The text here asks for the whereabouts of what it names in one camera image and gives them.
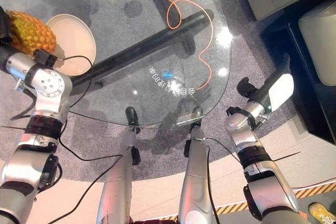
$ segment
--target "black and yellow striped tape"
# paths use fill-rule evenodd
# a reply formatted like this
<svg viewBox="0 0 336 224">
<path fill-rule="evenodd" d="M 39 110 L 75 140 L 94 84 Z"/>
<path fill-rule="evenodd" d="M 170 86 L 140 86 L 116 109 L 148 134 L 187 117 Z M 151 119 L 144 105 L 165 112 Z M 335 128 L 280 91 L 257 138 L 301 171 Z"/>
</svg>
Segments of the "black and yellow striped tape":
<svg viewBox="0 0 336 224">
<path fill-rule="evenodd" d="M 295 195 L 298 199 L 313 196 L 316 194 L 323 194 L 329 191 L 336 190 L 336 182 L 329 183 L 321 186 L 315 186 L 308 189 L 301 189 L 295 192 Z M 232 205 L 226 205 L 216 208 L 218 215 L 228 214 L 229 212 L 238 212 L 248 209 L 246 202 L 240 202 Z M 166 216 L 160 220 L 174 220 L 177 221 L 177 215 Z"/>
</svg>

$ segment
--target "chinese characters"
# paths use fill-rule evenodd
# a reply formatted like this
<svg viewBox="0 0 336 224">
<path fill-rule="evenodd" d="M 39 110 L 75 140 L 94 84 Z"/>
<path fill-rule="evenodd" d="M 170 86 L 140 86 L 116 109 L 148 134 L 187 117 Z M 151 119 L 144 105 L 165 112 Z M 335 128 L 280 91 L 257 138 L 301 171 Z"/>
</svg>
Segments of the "chinese characters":
<svg viewBox="0 0 336 224">
<path fill-rule="evenodd" d="M 194 88 L 181 88 L 179 86 L 176 85 L 172 85 L 173 83 L 167 83 L 165 80 L 162 80 L 159 76 L 158 73 L 156 73 L 156 70 L 154 69 L 154 67 L 152 66 L 149 70 L 149 73 L 152 76 L 152 79 L 156 82 L 156 85 L 158 87 L 160 87 L 164 92 L 167 93 L 172 93 L 172 94 L 176 94 L 176 95 L 190 95 L 193 96 L 193 94 L 196 92 L 196 90 Z"/>
</svg>

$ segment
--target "yellow shoe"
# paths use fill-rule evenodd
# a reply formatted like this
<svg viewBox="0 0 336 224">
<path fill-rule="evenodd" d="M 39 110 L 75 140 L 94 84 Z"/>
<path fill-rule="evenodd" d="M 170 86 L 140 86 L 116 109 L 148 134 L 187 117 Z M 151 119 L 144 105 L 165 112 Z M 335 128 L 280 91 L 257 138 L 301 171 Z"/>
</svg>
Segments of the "yellow shoe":
<svg viewBox="0 0 336 224">
<path fill-rule="evenodd" d="M 309 205 L 309 212 L 322 224 L 336 224 L 336 217 L 328 212 L 320 203 L 312 203 Z"/>
</svg>

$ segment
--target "pineapple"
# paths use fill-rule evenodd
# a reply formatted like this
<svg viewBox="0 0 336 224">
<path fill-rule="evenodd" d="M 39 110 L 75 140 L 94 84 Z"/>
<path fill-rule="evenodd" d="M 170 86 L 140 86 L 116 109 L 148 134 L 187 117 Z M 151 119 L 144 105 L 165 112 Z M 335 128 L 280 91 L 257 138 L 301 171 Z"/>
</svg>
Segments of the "pineapple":
<svg viewBox="0 0 336 224">
<path fill-rule="evenodd" d="M 36 49 L 55 52 L 56 36 L 46 24 L 23 12 L 6 12 L 11 23 L 12 46 L 28 55 L 32 55 Z"/>
</svg>

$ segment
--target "black cable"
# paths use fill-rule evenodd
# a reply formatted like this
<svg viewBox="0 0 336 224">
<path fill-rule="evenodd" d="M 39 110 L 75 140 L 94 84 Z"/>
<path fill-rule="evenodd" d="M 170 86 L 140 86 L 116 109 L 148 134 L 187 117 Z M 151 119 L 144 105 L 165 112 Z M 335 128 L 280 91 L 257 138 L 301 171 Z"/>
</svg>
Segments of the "black cable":
<svg viewBox="0 0 336 224">
<path fill-rule="evenodd" d="M 309 187 L 309 186 L 316 186 L 316 185 L 318 185 L 318 184 L 322 184 L 322 183 L 324 183 L 324 182 L 329 182 L 329 181 L 331 181 L 331 180 L 333 180 L 333 179 L 336 179 L 336 177 L 335 177 L 335 178 L 326 179 L 326 180 L 324 180 L 324 181 L 321 181 L 321 182 L 318 182 L 318 183 L 315 183 L 315 184 L 312 184 L 312 185 L 308 185 L 308 186 L 292 187 L 292 189 L 302 189 L 302 188 Z"/>
<path fill-rule="evenodd" d="M 32 101 L 31 105 L 30 105 L 28 108 L 26 108 L 26 109 L 25 109 L 24 111 L 22 111 L 21 113 L 19 113 L 19 114 L 15 115 L 14 117 L 12 117 L 12 118 L 10 119 L 11 121 L 18 120 L 18 119 L 21 119 L 21 118 L 28 118 L 28 117 L 30 117 L 30 115 L 25 115 L 25 114 L 26 114 L 27 112 L 29 112 L 31 109 L 33 109 L 34 106 L 35 106 L 35 104 L 36 104 L 36 96 L 35 96 L 33 93 L 31 93 L 30 90 L 28 90 L 28 89 L 24 89 L 22 92 L 23 92 L 24 94 L 26 94 L 27 96 L 29 96 L 33 101 Z"/>
<path fill-rule="evenodd" d="M 209 198 L 210 198 L 210 202 L 211 202 L 212 210 L 213 210 L 214 215 L 215 215 L 216 222 L 217 222 L 217 224 L 220 224 L 220 222 L 219 222 L 219 218 L 218 218 L 218 215 L 217 215 L 217 211 L 216 211 L 216 207 L 215 207 L 214 201 L 212 200 L 211 185 L 210 185 L 210 169 L 209 169 L 210 147 L 208 147 L 208 148 L 209 148 L 209 150 L 208 150 L 208 158 L 207 158 L 207 170 L 208 170 L 207 173 L 208 173 L 208 191 L 209 191 Z"/>
<path fill-rule="evenodd" d="M 57 163 L 57 167 L 58 167 L 58 170 L 59 170 L 59 175 L 58 175 L 58 178 L 54 181 L 53 185 L 50 186 L 50 188 L 52 188 L 54 185 L 56 185 L 60 179 L 62 178 L 62 175 L 63 175 L 63 169 L 62 169 L 62 166 L 60 163 Z"/>
<path fill-rule="evenodd" d="M 61 131 L 61 135 L 63 134 L 64 130 L 66 129 L 68 125 L 68 120 L 65 121 L 63 130 Z M 69 147 L 67 147 L 62 141 L 61 138 L 58 138 L 58 142 L 61 146 L 63 146 L 64 149 L 68 150 L 69 152 L 71 152 L 76 158 L 78 158 L 79 160 L 82 161 L 94 161 L 94 160 L 100 160 L 100 159 L 104 159 L 104 158 L 108 158 L 108 157 L 118 157 L 119 155 L 109 155 L 109 156 L 104 156 L 104 157 L 96 157 L 96 158 L 90 158 L 90 159 L 86 159 L 86 158 L 82 158 L 80 156 L 78 156 L 78 154 L 76 154 L 72 149 L 70 149 Z"/>
<path fill-rule="evenodd" d="M 205 139 L 211 139 L 211 140 L 216 141 L 216 142 L 217 142 L 218 144 L 220 144 L 225 150 L 227 150 L 227 151 L 232 155 L 232 157 L 235 158 L 236 161 L 238 161 L 238 162 L 240 163 L 239 159 L 237 159 L 237 158 L 235 157 L 235 155 L 233 155 L 233 153 L 232 153 L 228 148 L 226 148 L 225 145 L 222 144 L 220 141 L 218 141 L 217 139 L 214 139 L 214 138 L 212 138 L 212 137 L 206 137 Z"/>
<path fill-rule="evenodd" d="M 284 156 L 284 157 L 275 159 L 275 160 L 273 160 L 273 161 L 274 161 L 274 162 L 275 162 L 275 161 L 279 161 L 279 160 L 282 160 L 282 159 L 287 158 L 287 157 L 294 156 L 294 155 L 299 154 L 299 153 L 301 153 L 301 152 L 295 152 L 295 153 L 289 154 L 289 155 L 287 155 L 287 156 Z"/>
<path fill-rule="evenodd" d="M 75 103 L 73 103 L 71 106 L 70 106 L 70 108 L 72 108 L 73 106 L 75 106 L 85 95 L 86 95 L 86 93 L 88 92 L 88 90 L 89 90 L 89 88 L 90 88 L 90 86 L 91 86 L 91 83 L 92 83 L 92 63 L 91 63 L 91 61 L 90 61 L 90 59 L 89 58 L 87 58 L 87 57 L 85 57 L 85 56 L 83 56 L 83 55 L 76 55 L 76 56 L 70 56 L 70 57 L 67 57 L 67 58 L 65 58 L 65 59 L 57 59 L 58 61 L 65 61 L 65 60 L 69 60 L 69 59 L 72 59 L 72 58 L 84 58 L 84 59 L 86 59 L 89 63 L 90 63 L 90 69 L 89 69 L 89 71 L 90 71 L 90 81 L 89 81 L 89 85 L 87 86 L 87 88 L 85 89 L 85 91 L 84 91 L 84 93 L 82 94 L 82 96 L 75 102 Z"/>
<path fill-rule="evenodd" d="M 10 127 L 10 126 L 0 126 L 1 128 L 8 128 L 8 129 L 16 129 L 16 130 L 23 130 L 25 131 L 26 129 L 25 128 L 19 128 L 19 127 Z"/>
<path fill-rule="evenodd" d="M 82 202 L 82 200 L 84 199 L 85 195 L 87 194 L 87 192 L 90 190 L 90 188 L 95 184 L 95 182 L 97 182 L 102 176 L 105 175 L 105 173 L 107 173 L 110 169 L 112 169 L 116 163 L 119 161 L 119 159 L 121 159 L 122 155 L 116 155 L 119 156 L 119 158 L 113 163 L 113 165 L 111 165 L 107 170 L 105 170 L 102 174 L 100 174 L 90 185 L 89 187 L 85 190 L 85 192 L 82 194 L 82 196 L 80 197 L 79 201 L 77 202 L 76 206 L 73 208 L 73 210 L 69 211 L 68 213 L 58 217 L 57 219 L 49 222 L 48 224 L 52 224 L 55 223 L 56 221 L 59 221 L 60 219 L 63 219 L 64 217 L 67 217 L 68 215 L 72 214 L 80 205 L 80 203 Z"/>
</svg>

